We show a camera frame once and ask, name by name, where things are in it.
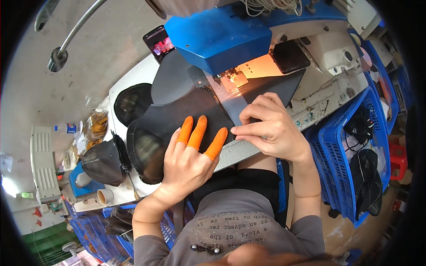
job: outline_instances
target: bottle label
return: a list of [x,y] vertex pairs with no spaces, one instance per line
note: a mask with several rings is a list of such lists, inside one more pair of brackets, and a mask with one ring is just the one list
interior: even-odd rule
[[66,125],[66,132],[70,133],[70,134],[77,132],[77,126],[73,125],[73,124],[67,124]]

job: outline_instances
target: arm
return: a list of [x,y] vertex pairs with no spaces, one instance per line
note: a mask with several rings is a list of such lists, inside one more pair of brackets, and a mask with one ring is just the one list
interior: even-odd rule
[[308,215],[321,216],[321,184],[311,151],[293,162],[294,211],[291,224]]
[[[262,122],[250,124],[250,117]],[[321,185],[311,148],[278,95],[271,92],[259,95],[241,112],[240,120],[243,125],[231,129],[237,135],[236,140],[252,143],[265,155],[293,162],[296,197],[292,224],[308,215],[320,216]]]
[[168,197],[160,185],[151,195],[137,204],[132,220],[134,239],[142,235],[154,235],[163,239],[160,221],[164,212],[177,203],[165,199]]
[[219,161],[219,153],[227,137],[222,128],[204,154],[198,149],[207,127],[207,118],[202,115],[194,132],[192,117],[187,117],[182,129],[178,128],[171,137],[164,155],[164,178],[151,195],[136,206],[133,213],[134,239],[154,235],[163,239],[160,221],[164,212],[201,187],[213,174]]

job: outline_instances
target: gray shirt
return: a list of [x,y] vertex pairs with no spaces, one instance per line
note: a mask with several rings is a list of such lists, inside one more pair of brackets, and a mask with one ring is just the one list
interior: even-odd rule
[[[293,252],[309,257],[325,252],[320,217],[303,217],[289,231],[273,218],[271,203],[257,192],[225,189],[210,193],[200,202],[194,219],[183,228],[170,251],[164,239],[157,236],[136,238],[135,265],[193,266],[218,260],[246,243],[260,243],[271,255]],[[221,254],[196,252],[191,245],[220,248]]]

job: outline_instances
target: woman's right hand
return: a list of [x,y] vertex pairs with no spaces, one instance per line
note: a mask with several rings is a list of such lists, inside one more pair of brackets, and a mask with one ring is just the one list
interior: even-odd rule
[[[260,119],[262,122],[250,123],[250,117]],[[242,110],[239,118],[243,125],[231,129],[231,133],[236,135],[236,140],[250,142],[263,154],[296,163],[311,156],[309,143],[294,124],[276,93],[266,92],[259,95]]]

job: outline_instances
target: metal handle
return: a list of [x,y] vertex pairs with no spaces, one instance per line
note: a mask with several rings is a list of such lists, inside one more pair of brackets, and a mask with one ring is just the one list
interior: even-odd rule
[[103,4],[106,0],[97,0],[90,8],[89,10],[84,13],[84,15],[81,17],[81,19],[77,22],[77,24],[74,26],[72,31],[68,34],[65,41],[61,45],[57,58],[62,58],[63,53],[65,52],[65,49],[68,47],[69,43],[72,41],[74,36],[77,34],[77,32],[81,29],[81,27],[86,23],[86,21],[89,19],[91,15]]

